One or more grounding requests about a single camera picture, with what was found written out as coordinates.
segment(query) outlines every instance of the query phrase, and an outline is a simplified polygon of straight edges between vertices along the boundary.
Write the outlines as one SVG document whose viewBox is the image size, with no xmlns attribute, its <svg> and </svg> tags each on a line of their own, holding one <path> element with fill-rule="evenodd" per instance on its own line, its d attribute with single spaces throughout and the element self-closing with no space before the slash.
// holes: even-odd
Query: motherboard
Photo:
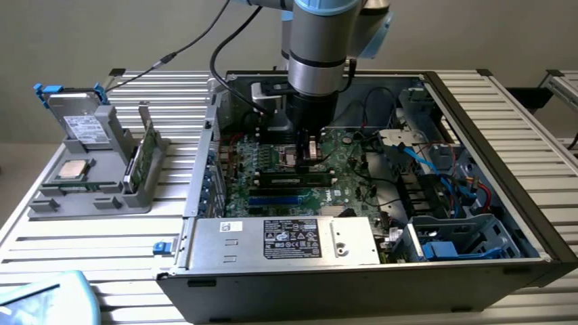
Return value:
<svg viewBox="0 0 578 325">
<path fill-rule="evenodd" d="M 330 129 L 322 134 L 317 152 L 324 160 L 306 173 L 294 173 L 294 146 L 240 137 L 226 153 L 225 217 L 356 215 L 377 228 L 383 215 L 367 193 L 356 133 Z"/>
</svg>

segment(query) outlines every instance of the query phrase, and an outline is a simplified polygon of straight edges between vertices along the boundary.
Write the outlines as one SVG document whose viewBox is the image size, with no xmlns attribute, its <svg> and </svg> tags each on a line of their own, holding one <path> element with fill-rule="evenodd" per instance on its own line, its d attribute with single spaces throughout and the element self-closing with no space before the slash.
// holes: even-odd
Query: blue cable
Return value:
<svg viewBox="0 0 578 325">
<path fill-rule="evenodd" d="M 416 161 L 419 161 L 420 163 L 423 163 L 424 165 L 427 165 L 431 168 L 431 170 L 433 171 L 435 175 L 439 176 L 439 179 L 441 180 L 443 186 L 447 187 L 447 189 L 449 191 L 449 195 L 453 195 L 453 189 L 451 187 L 451 184 L 448 183 L 447 179 L 443 178 L 439 175 L 439 171 L 436 170 L 436 167 L 433 166 L 433 164 L 431 162 L 428 162 L 425 159 L 423 159 L 421 157 L 419 157 L 417 154 L 415 153 L 415 151 L 411 150 L 408 147 L 403 148 L 403 152 L 405 152 Z M 459 203 L 455 202 L 455 205 L 453 205 L 453 218 L 457 218 L 457 212 L 459 212 Z"/>
</svg>

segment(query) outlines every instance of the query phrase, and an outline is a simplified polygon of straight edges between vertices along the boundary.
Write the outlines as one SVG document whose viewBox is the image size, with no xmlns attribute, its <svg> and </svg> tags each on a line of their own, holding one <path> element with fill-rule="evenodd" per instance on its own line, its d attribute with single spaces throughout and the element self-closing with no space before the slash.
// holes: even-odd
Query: robotic arm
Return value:
<svg viewBox="0 0 578 325">
<path fill-rule="evenodd" d="M 346 57 L 375 57 L 389 27 L 389 4 L 387 0 L 240 2 L 284 11 L 285 114 L 297 132 L 297 160 L 313 165 L 320 130 L 333 118 Z"/>
</svg>

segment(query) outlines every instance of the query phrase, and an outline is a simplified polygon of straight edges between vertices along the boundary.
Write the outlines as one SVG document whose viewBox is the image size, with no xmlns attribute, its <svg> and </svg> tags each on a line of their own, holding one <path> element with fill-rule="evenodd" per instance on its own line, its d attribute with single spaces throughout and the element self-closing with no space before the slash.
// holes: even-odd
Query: warning label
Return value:
<svg viewBox="0 0 578 325">
<path fill-rule="evenodd" d="M 321 257 L 316 219 L 264 220 L 262 255 L 266 259 Z"/>
<path fill-rule="evenodd" d="M 84 144 L 106 144 L 106 133 L 101 129 L 100 122 L 92 115 L 64 116 L 72 133 Z"/>
</svg>

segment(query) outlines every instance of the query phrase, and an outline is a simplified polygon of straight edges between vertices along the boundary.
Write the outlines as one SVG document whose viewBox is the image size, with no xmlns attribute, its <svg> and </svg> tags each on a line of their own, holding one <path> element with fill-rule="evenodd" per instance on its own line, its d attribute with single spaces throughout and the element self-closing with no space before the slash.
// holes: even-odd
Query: beige wall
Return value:
<svg viewBox="0 0 578 325">
<path fill-rule="evenodd" d="M 578 70 L 575 0 L 391 0 L 385 46 L 361 68 L 488 68 L 505 85 L 531 86 L 547 68 Z M 146 68 L 208 25 L 222 0 L 5 0 L 0 11 L 0 142 L 57 142 L 61 132 L 31 92 L 104 80 L 112 67 Z M 170 70 L 206 70 L 216 44 L 249 15 L 233 3 L 213 32 Z M 278 14 L 265 9 L 220 55 L 220 69 L 277 61 Z M 578 129 L 560 105 L 540 113 L 556 135 Z"/>
</svg>

